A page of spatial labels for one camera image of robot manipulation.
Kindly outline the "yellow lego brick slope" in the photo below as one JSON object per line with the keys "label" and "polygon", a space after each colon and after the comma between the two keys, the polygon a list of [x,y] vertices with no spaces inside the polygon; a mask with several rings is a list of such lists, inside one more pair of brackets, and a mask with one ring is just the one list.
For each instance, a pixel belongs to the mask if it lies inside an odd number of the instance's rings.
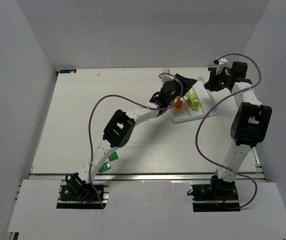
{"label": "yellow lego brick slope", "polygon": [[178,99],[175,103],[175,107],[174,107],[174,110],[177,111],[177,112],[180,112],[182,110],[182,107],[183,107],[183,101],[181,99]]}

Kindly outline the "light green square lego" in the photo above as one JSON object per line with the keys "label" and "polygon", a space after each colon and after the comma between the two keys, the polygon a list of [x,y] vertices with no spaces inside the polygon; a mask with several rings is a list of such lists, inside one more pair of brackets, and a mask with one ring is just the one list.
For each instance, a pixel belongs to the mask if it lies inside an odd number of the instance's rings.
{"label": "light green square lego", "polygon": [[193,106],[193,103],[194,103],[190,98],[186,98],[185,102],[189,108],[191,108]]}

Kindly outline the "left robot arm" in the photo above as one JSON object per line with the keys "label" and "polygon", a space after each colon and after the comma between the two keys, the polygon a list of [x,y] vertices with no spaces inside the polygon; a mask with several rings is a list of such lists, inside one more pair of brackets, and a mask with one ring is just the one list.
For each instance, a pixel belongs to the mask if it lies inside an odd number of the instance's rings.
{"label": "left robot arm", "polygon": [[[88,121],[88,136],[91,148],[90,160],[77,173],[65,176],[65,181],[68,185],[76,184],[78,187],[83,187],[87,184],[92,185],[99,168],[113,152],[128,143],[136,126],[150,119],[158,118],[167,110],[176,107],[179,100],[197,83],[196,79],[187,78],[179,74],[173,75],[168,72],[161,73],[159,78],[166,80],[162,83],[160,91],[155,92],[147,104],[140,104],[117,94],[109,94],[98,100]],[[94,149],[91,122],[99,103],[107,98],[124,99],[139,106],[139,108],[130,111],[118,109],[105,126],[99,146]]]}

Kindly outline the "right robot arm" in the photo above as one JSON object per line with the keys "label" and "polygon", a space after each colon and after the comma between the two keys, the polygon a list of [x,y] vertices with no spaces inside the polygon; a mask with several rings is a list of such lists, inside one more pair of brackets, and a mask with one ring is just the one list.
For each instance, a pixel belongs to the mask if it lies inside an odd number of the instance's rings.
{"label": "right robot arm", "polygon": [[219,167],[217,170],[219,180],[232,183],[248,153],[265,139],[272,108],[256,97],[252,81],[246,78],[247,63],[234,61],[231,68],[225,58],[214,63],[216,70],[210,72],[204,88],[211,92],[228,89],[237,106],[230,129],[231,144],[223,161],[227,169]]}

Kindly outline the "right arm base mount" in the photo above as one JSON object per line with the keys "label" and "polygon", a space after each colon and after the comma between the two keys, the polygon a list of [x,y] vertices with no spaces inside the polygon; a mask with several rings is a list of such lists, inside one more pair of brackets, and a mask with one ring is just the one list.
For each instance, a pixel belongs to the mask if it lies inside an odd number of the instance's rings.
{"label": "right arm base mount", "polygon": [[187,191],[187,196],[192,197],[192,207],[195,213],[241,211],[235,186],[231,191],[220,191],[212,188],[210,184],[193,184]]}

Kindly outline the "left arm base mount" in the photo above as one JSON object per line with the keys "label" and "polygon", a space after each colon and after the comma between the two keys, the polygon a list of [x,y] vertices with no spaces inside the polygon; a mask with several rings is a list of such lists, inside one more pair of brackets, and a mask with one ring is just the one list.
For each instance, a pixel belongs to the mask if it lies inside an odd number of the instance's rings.
{"label": "left arm base mount", "polygon": [[108,185],[86,183],[78,173],[68,174],[59,189],[56,208],[71,210],[103,210],[109,198]]}

